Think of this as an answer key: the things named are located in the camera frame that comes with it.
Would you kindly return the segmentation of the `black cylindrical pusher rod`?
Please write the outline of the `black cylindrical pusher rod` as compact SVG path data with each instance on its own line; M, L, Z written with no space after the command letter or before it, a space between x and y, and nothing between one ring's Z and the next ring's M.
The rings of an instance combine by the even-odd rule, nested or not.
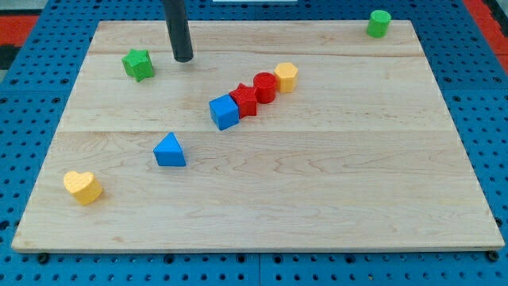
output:
M162 0L165 22L174 59L180 63L194 58L184 0Z

